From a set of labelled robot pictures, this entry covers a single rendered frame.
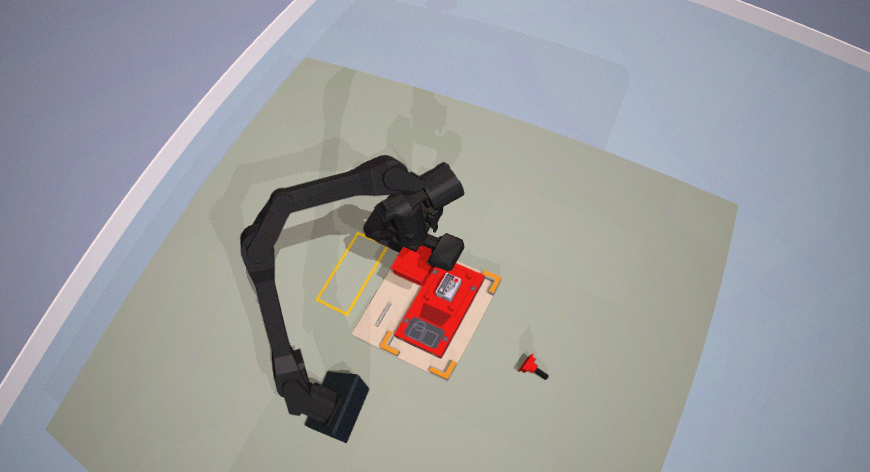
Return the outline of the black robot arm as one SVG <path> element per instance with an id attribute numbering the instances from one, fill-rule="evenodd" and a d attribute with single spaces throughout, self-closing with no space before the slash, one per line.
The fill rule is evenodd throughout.
<path id="1" fill-rule="evenodd" d="M 301 349 L 293 351 L 290 345 L 275 284 L 274 244 L 290 213 L 357 195 L 389 195 L 374 210 L 383 223 L 391 220 L 400 231 L 420 226 L 425 211 L 425 222 L 436 233 L 444 206 L 464 196 L 464 188 L 444 161 L 417 175 L 391 156 L 381 155 L 345 173 L 274 190 L 253 224 L 240 235 L 242 260 L 256 287 L 272 349 L 277 392 L 284 397 L 289 414 L 303 413 L 326 427 L 342 398 L 309 382 Z"/>

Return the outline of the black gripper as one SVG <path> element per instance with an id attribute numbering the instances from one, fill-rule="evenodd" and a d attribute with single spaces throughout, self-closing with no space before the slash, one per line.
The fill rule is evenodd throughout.
<path id="1" fill-rule="evenodd" d="M 425 222 L 427 217 L 428 213 L 423 211 L 423 221 L 420 226 L 405 232 L 396 229 L 391 220 L 383 223 L 373 210 L 364 225 L 364 233 L 366 237 L 399 253 L 403 247 L 414 252 L 421 246 L 430 248 L 432 254 L 426 263 L 434 268 L 452 271 L 464 250 L 463 239 L 448 233 L 440 237 L 428 234 L 430 224 Z"/>

